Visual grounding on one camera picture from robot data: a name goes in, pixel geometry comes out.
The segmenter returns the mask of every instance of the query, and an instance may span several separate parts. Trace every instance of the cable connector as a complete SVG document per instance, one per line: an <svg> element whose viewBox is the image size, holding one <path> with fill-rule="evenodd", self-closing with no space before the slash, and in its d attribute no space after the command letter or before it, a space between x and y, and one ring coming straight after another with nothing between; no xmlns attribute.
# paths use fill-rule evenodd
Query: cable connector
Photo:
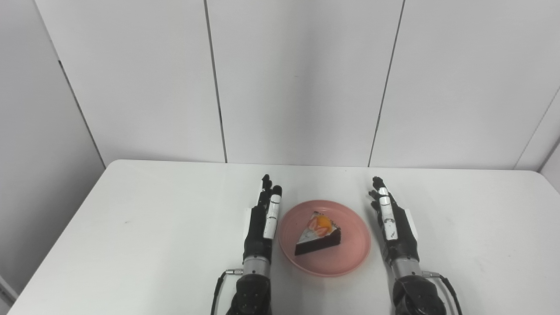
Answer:
<svg viewBox="0 0 560 315"><path fill-rule="evenodd" d="M422 271L422 276L424 278L439 278L440 274L438 274L437 272L433 272L433 271Z"/></svg>
<svg viewBox="0 0 560 315"><path fill-rule="evenodd" d="M226 269L226 275L236 275L241 276L243 275L243 269Z"/></svg>

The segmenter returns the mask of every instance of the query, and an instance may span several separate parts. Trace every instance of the pink plate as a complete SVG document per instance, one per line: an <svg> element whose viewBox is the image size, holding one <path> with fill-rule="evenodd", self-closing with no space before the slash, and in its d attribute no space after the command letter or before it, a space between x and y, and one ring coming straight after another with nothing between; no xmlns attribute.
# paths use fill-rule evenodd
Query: pink plate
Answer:
<svg viewBox="0 0 560 315"><path fill-rule="evenodd" d="M313 211L333 220L342 232L340 245L295 256L296 243ZM355 270L371 248L370 232L354 211L334 201L310 200L291 208L282 218L279 230L282 251L299 269L315 276L337 277Z"/></svg>

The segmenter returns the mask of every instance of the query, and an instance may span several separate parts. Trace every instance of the chocolate sponge layer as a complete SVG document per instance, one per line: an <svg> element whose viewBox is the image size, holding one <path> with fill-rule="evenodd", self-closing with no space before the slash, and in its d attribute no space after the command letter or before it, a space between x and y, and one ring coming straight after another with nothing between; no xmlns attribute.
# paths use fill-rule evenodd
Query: chocolate sponge layer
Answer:
<svg viewBox="0 0 560 315"><path fill-rule="evenodd" d="M297 244L296 256L339 245L341 237L342 233L340 232L340 229L336 229L329 235L326 235L322 238Z"/></svg>

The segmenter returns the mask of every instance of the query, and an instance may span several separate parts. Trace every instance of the panel seam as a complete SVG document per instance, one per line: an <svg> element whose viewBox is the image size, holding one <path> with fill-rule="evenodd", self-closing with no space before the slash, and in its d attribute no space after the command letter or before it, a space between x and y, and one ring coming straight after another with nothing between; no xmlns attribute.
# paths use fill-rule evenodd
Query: panel seam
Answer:
<svg viewBox="0 0 560 315"><path fill-rule="evenodd" d="M222 134L223 160L225 163L227 163L226 137L223 132L222 105L220 103L220 91L218 89L218 76L216 75L216 62L214 60L214 45L212 43L212 31L210 30L210 16L208 14L207 0L204 0L204 14L206 15L206 28L208 29L208 42L210 44L210 59L212 60L214 88L216 89L216 103L218 104L218 116L220 118L220 132Z"/></svg>
<svg viewBox="0 0 560 315"><path fill-rule="evenodd" d="M517 165L519 164L519 161L521 161L521 158L523 157L523 154L525 153L525 151L527 150L527 148L529 147L529 144L531 143L531 141L533 140L533 137L535 137L536 131L539 129L540 124L543 122L544 117L547 115L548 110L550 109L550 106L552 105L552 103L554 102L556 96L558 95L558 91L560 91L560 86L558 87L558 89L556 90L556 93L554 93L554 96L552 97L552 99L550 100L550 103L548 103L547 109L544 111L544 114L542 115L542 117L540 117L539 123L536 124L535 130L533 130L533 134L531 135L531 137L529 138L529 140L527 141L527 144L525 144L525 147L523 148L523 151L521 152L521 155L519 155L519 158L517 159L517 162L515 162L514 168L513 170L515 170L517 168ZM554 151L554 148L556 146L554 146L552 148L552 151L548 154L548 156L544 159L544 161L542 162L541 166L538 168L538 172L540 172L540 170L543 168L544 164L548 161L548 159L550 158L550 156L552 155L552 152Z"/></svg>
<svg viewBox="0 0 560 315"><path fill-rule="evenodd" d="M405 2L406 2L406 0L403 0L403 5L400 8L399 22L396 26L395 41L393 42L393 49L391 51L391 58L389 59L389 68L387 69L387 77L385 78L385 86L383 87L383 95L381 97L381 105L379 106L379 114L377 115L377 122L375 124L374 140L371 143L370 159L367 161L367 167L370 167L371 157L374 154L375 139L377 138L377 131L379 130L379 123L381 121L381 111L383 110L383 103L385 101L385 93L387 92L387 84L389 83L389 75L391 73L391 66L393 65L393 57L395 56L396 40L399 37L400 22L403 19Z"/></svg>
<svg viewBox="0 0 560 315"><path fill-rule="evenodd" d="M544 161L540 165L539 169L536 170L538 173L541 173L543 171L544 166L547 164L548 160L550 160L550 157L554 154L554 152L558 148L558 145L560 145L560 138L558 138L558 140L556 140L556 143L552 146L552 150L550 152L548 152L547 157L544 159Z"/></svg>
<svg viewBox="0 0 560 315"><path fill-rule="evenodd" d="M64 70L64 66L62 65L62 61L59 60L58 64L60 65L60 68L62 70L62 74L64 74L64 78L66 79L66 83L68 84L68 87L70 88L70 92L72 93L72 96L74 97L74 102L76 102L76 106L78 107L78 110L80 111L80 115L82 116L83 123L86 125L87 133L90 135L91 141L94 143L95 151L97 152L97 155L99 156L99 159L101 160L101 165L103 165L104 169L107 169L107 166L105 165L105 162L103 161L103 157L101 157L101 152L99 152L99 147L97 146L97 143L95 142L94 136L91 133L90 126L87 124L86 117L83 115L83 111L82 111L82 108L80 106L80 103L78 102L78 99L76 98L76 93L74 93L74 89L72 88L72 85L70 84L70 80L68 79L68 75L66 75L66 70Z"/></svg>
<svg viewBox="0 0 560 315"><path fill-rule="evenodd" d="M43 30L46 33L46 37L49 39L50 47L53 49L54 55L57 56L57 60L60 60L60 57L58 56L58 51L54 46L53 39L50 37L49 30L46 28L45 19L43 19L43 16L41 15L41 11L39 11L39 6L37 5L36 0L33 0L33 5L35 6L35 11L39 16L39 19L41 20L41 24L43 25Z"/></svg>

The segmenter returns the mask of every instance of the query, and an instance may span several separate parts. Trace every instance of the cake slice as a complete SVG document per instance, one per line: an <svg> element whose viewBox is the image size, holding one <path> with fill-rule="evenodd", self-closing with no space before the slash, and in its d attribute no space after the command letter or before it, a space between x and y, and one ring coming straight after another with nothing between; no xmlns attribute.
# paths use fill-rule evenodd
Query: cake slice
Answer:
<svg viewBox="0 0 560 315"><path fill-rule="evenodd" d="M340 228L326 215L313 212L296 244L296 256L340 244Z"/></svg>

